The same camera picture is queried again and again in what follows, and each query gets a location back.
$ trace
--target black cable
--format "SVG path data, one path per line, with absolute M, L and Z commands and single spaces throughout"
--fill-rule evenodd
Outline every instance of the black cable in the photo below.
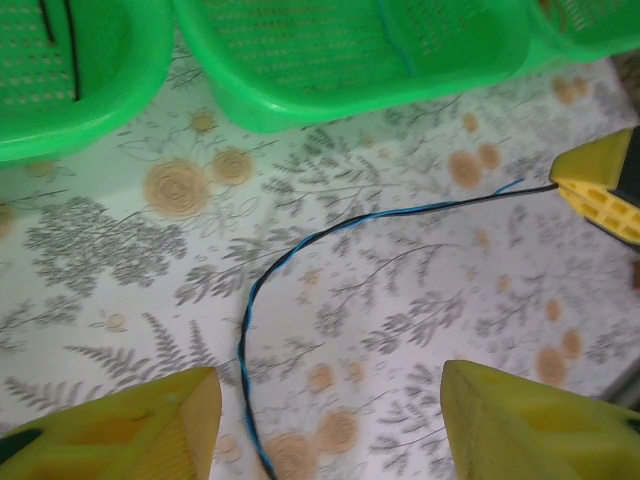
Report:
M 49 16 L 49 8 L 47 7 L 46 0 L 38 0 L 40 6 L 40 14 L 42 15 L 42 23 L 47 31 L 47 38 L 49 39 L 49 45 L 56 44 L 56 37 L 53 33 L 53 27 L 51 26 L 51 17 Z
M 303 248 L 308 247 L 309 245 L 321 240 L 327 235 L 331 235 L 334 232 L 339 230 L 344 230 L 350 227 L 354 227 L 359 223 L 362 223 L 368 219 L 372 218 L 389 218 L 389 217 L 407 217 L 412 215 L 420 215 L 425 213 L 433 213 L 439 212 L 442 210 L 449 210 L 452 208 L 464 207 L 467 205 L 475 205 L 479 203 L 489 202 L 493 200 L 498 200 L 501 198 L 511 198 L 511 197 L 520 197 L 523 195 L 533 195 L 537 193 L 549 192 L 551 190 L 555 190 L 558 188 L 558 185 L 553 183 L 551 185 L 546 185 L 544 187 L 537 188 L 529 188 L 525 190 L 518 190 L 515 192 L 507 192 L 507 193 L 498 193 L 492 195 L 486 195 L 484 197 L 471 198 L 469 200 L 461 200 L 459 202 L 442 202 L 438 204 L 425 205 L 423 207 L 415 207 L 415 208 L 406 208 L 402 210 L 387 210 L 383 212 L 375 212 L 369 213 L 365 215 L 359 215 L 357 217 L 349 218 L 340 222 L 333 227 L 330 227 L 321 232 L 314 233 L 309 235 L 305 239 L 303 239 L 297 246 L 289 250 L 287 253 L 282 255 L 278 260 L 276 260 L 266 272 L 258 278 L 251 290 L 249 292 L 249 300 L 247 302 L 247 308 L 245 310 L 244 316 L 242 318 L 241 325 L 241 333 L 240 340 L 238 342 L 238 361 L 240 363 L 241 377 L 242 377 L 242 394 L 245 401 L 245 420 L 247 424 L 247 429 L 249 430 L 249 436 L 254 444 L 256 452 L 260 458 L 260 462 L 267 473 L 270 480 L 277 480 L 276 472 L 274 466 L 271 464 L 267 453 L 265 452 L 262 442 L 260 441 L 260 436 L 258 434 L 255 415 L 253 413 L 253 407 L 251 405 L 251 379 L 249 377 L 249 372 L 247 370 L 246 365 L 246 342 L 247 342 L 247 332 L 249 331 L 249 326 L 251 324 L 251 318 L 253 314 L 253 304 L 258 295 L 258 292 L 267 281 L 267 279 L 280 267 L 282 267 L 285 263 L 287 263 L 294 254 L 302 250 Z
M 78 42 L 76 39 L 76 26 L 73 21 L 71 1 L 64 0 L 64 8 L 67 12 L 67 23 L 69 24 L 69 39 L 71 42 L 71 63 L 73 66 L 73 101 L 80 100 L 80 68 L 78 66 Z

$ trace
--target white tablecloth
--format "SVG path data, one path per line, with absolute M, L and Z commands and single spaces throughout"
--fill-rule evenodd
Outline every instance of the white tablecloth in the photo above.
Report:
M 256 135 L 180 44 L 175 57 L 126 127 L 0 171 L 0 422 L 216 365 L 216 480 L 261 478 L 235 348 L 251 280 L 279 254 L 364 212 L 545 184 L 557 154 L 636 123 L 601 62 Z M 300 252 L 258 297 L 248 341 L 278 471 L 453 478 L 446 359 L 598 394 L 640 353 L 632 258 L 556 192 L 375 220 Z

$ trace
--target orange flower print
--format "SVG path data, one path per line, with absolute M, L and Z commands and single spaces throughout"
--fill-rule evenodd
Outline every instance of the orange flower print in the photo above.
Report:
M 547 301 L 545 307 L 547 318 L 551 323 L 558 323 L 562 317 L 562 304 L 557 298 L 552 298 Z
M 575 329 L 567 330 L 562 335 L 562 350 L 569 360 L 576 360 L 584 352 L 584 340 L 582 334 Z
M 556 100 L 562 105 L 571 105 L 575 101 L 575 91 L 573 85 L 570 85 L 562 77 L 554 77 L 551 82 L 551 88 L 556 96 Z
M 304 284 L 307 287 L 315 287 L 316 285 L 318 285 L 318 283 L 320 283 L 320 272 L 322 270 L 309 270 L 307 273 L 304 274 L 304 277 L 302 277 L 302 280 L 304 281 Z
M 316 438 L 320 451 L 339 455 L 355 447 L 358 433 L 358 417 L 351 410 L 340 408 L 320 420 Z
M 191 116 L 189 127 L 197 133 L 208 133 L 218 126 L 213 113 L 209 110 L 199 110 Z
M 511 290 L 511 277 L 509 275 L 502 275 L 498 279 L 498 292 L 504 293 Z
M 469 152 L 458 151 L 449 157 L 449 172 L 453 181 L 467 190 L 473 190 L 482 180 L 478 159 Z
M 334 383 L 333 370 L 324 363 L 316 365 L 309 374 L 309 388 L 312 392 L 322 392 Z
M 473 282 L 478 277 L 478 271 L 475 268 L 470 268 L 466 273 L 467 281 Z
M 484 168 L 495 170 L 502 163 L 500 149 L 490 143 L 483 143 L 478 149 L 478 156 Z
M 9 205 L 0 203 L 0 238 L 9 235 L 9 232 L 13 228 L 16 215 Z
M 267 441 L 265 452 L 273 463 L 276 476 L 291 480 L 314 480 L 318 471 L 318 450 L 311 439 L 301 433 L 285 433 Z M 267 474 L 258 466 L 261 480 Z
M 364 148 L 371 148 L 375 145 L 373 137 L 370 133 L 363 133 L 360 136 L 360 145 L 362 145 Z
M 104 326 L 110 332 L 121 333 L 127 331 L 126 323 L 127 319 L 124 315 L 116 313 L 114 315 L 110 315 L 109 318 L 105 320 Z
M 567 380 L 567 363 L 563 353 L 555 347 L 540 350 L 536 356 L 536 373 L 541 382 L 562 387 Z
M 56 173 L 56 166 L 53 162 L 31 163 L 26 167 L 27 173 L 36 178 L 53 178 Z
M 491 238 L 489 237 L 489 232 L 484 228 L 476 230 L 476 242 L 478 242 L 485 252 L 491 250 Z
M 576 77 L 573 79 L 573 89 L 579 97 L 589 96 L 589 82 L 587 82 L 583 77 Z
M 174 159 L 149 171 L 144 196 L 153 209 L 167 217 L 190 217 L 209 201 L 207 178 L 195 163 Z
M 213 176 L 225 185 L 242 185 L 253 176 L 253 159 L 240 149 L 227 148 L 214 157 Z
M 364 380 L 364 367 L 360 362 L 353 362 L 347 368 L 347 375 L 349 380 L 353 383 L 360 383 Z
M 478 128 L 480 128 L 478 117 L 473 113 L 467 113 L 462 117 L 462 125 L 464 125 L 464 129 L 469 133 L 477 132 Z
M 218 439 L 216 453 L 224 463 L 237 462 L 242 457 L 238 442 L 231 435 L 223 435 Z

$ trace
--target basket rim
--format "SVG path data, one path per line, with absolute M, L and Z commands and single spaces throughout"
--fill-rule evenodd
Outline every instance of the basket rim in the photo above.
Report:
M 466 68 L 442 75 L 411 77 L 375 86 L 323 92 L 322 95 L 315 96 L 277 86 L 273 81 L 257 76 L 236 60 L 227 45 L 212 33 L 203 0 L 173 0 L 185 40 L 214 83 L 225 87 L 232 85 L 238 96 L 251 98 L 274 113 L 296 117 L 302 123 L 330 121 L 425 98 L 459 93 L 510 78 L 526 60 L 531 34 L 524 5 L 511 0 L 503 0 L 503 4 L 516 13 L 510 17 L 509 24 L 505 25 L 511 34 L 510 47 L 516 52 L 510 71 L 479 74 L 477 68 Z
M 588 47 L 572 40 L 571 35 L 564 35 L 559 32 L 555 25 L 546 17 L 538 1 L 529 2 L 529 16 L 531 22 L 534 24 L 534 28 L 538 29 L 548 43 L 561 54 L 566 55 L 576 62 L 593 62 L 618 51 L 626 50 L 627 44 L 637 44 L 638 40 L 640 40 L 640 35 L 630 35 L 625 38 L 599 42 L 597 47 Z
M 82 148 L 128 121 L 157 93 L 171 63 L 171 4 L 168 0 L 118 1 L 129 17 L 131 48 L 114 77 L 78 102 L 8 117 L 0 127 L 0 164 Z

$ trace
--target blue and black wire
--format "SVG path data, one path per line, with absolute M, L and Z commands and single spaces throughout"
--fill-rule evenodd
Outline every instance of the blue and black wire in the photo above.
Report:
M 287 253 L 282 255 L 278 260 L 271 265 L 264 274 L 255 281 L 251 290 L 249 291 L 249 299 L 247 301 L 247 307 L 244 312 L 244 317 L 242 319 L 241 333 L 240 333 L 240 341 L 238 343 L 238 360 L 240 363 L 240 373 L 242 377 L 242 392 L 245 401 L 245 422 L 247 425 L 247 430 L 249 431 L 249 437 L 253 443 L 253 446 L 260 458 L 260 462 L 264 467 L 265 472 L 271 480 L 277 480 L 276 471 L 267 455 L 262 442 L 260 441 L 260 435 L 258 434 L 258 429 L 256 426 L 256 419 L 253 412 L 253 407 L 251 405 L 251 378 L 249 376 L 249 372 L 247 370 L 247 362 L 246 362 L 246 346 L 247 346 L 247 332 L 249 331 L 249 327 L 251 326 L 251 320 L 253 317 L 253 306 L 256 300 L 256 296 L 260 292 L 260 289 L 267 281 L 267 279 L 277 272 L 280 268 L 282 268 L 285 264 L 287 264 L 293 256 L 298 253 L 303 248 L 312 245 L 318 240 L 323 239 L 324 237 L 331 235 L 332 233 L 336 233 L 342 230 L 346 230 L 349 228 L 353 228 L 357 225 L 360 225 L 367 220 L 372 220 L 374 218 L 389 218 L 389 217 L 408 217 L 411 215 L 422 215 L 426 213 L 433 213 L 442 210 L 449 210 L 452 208 L 460 208 L 468 205 L 475 205 L 478 203 L 491 202 L 494 200 L 499 200 L 501 198 L 511 198 L 511 197 L 520 197 L 523 195 L 533 195 L 537 193 L 549 192 L 551 190 L 555 190 L 558 188 L 557 184 L 551 184 L 544 187 L 538 188 L 530 188 L 526 190 L 518 190 L 514 192 L 504 193 L 505 190 L 513 187 L 514 185 L 520 183 L 522 180 L 517 180 L 505 187 L 500 188 L 492 195 L 487 195 L 484 197 L 472 198 L 469 200 L 461 200 L 458 202 L 440 202 L 434 203 L 430 205 L 423 205 L 420 207 L 413 208 L 402 208 L 397 210 L 385 210 L 382 212 L 369 213 L 366 215 L 359 215 L 357 217 L 349 218 L 343 222 L 338 223 L 326 230 L 321 232 L 314 233 L 304 238 L 298 245 L 289 250 Z

